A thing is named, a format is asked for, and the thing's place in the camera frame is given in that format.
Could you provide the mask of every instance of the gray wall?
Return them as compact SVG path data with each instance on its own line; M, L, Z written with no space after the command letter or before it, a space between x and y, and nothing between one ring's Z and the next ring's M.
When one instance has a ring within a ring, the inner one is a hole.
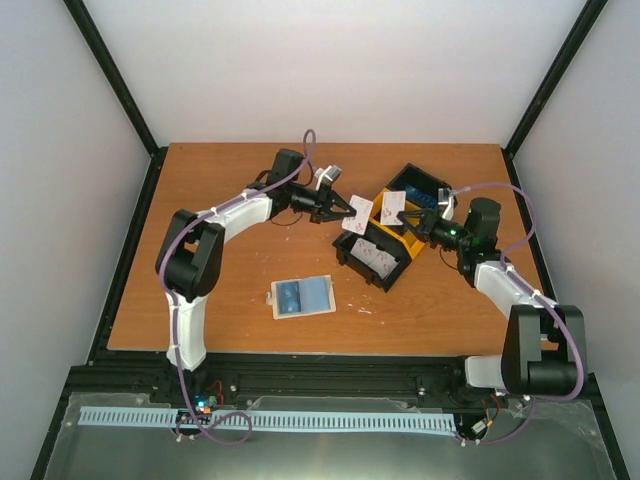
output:
M640 3L609 2L516 157L564 302L583 309L631 478L640 478Z
M87 0L162 143L502 143L583 4Z
M82 364L147 156L62 1L0 2L0 477Z

